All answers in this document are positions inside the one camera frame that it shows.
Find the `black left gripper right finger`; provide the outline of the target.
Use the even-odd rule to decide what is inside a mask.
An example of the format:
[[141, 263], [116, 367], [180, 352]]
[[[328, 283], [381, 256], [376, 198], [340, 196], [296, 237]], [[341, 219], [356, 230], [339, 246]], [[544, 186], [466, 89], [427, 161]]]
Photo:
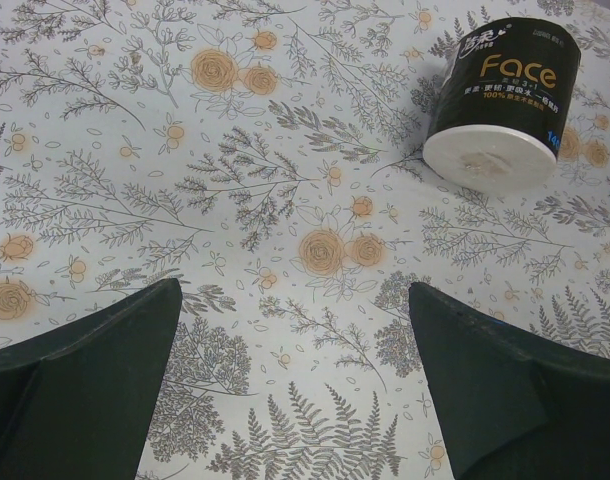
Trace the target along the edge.
[[427, 283], [409, 315], [457, 479], [610, 479], [610, 360]]

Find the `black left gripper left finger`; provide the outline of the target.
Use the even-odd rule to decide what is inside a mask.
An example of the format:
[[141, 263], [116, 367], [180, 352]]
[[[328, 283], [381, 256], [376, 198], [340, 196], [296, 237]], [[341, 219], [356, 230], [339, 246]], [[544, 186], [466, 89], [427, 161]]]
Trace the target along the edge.
[[133, 479], [177, 330], [176, 279], [0, 349], [0, 479]]

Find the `black roll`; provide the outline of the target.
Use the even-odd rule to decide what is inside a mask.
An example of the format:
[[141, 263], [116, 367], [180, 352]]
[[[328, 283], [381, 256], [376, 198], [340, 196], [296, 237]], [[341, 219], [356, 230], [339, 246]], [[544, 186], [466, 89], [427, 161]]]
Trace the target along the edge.
[[542, 19], [492, 21], [456, 46], [423, 145], [443, 179], [486, 194], [535, 188], [555, 171], [581, 51]]

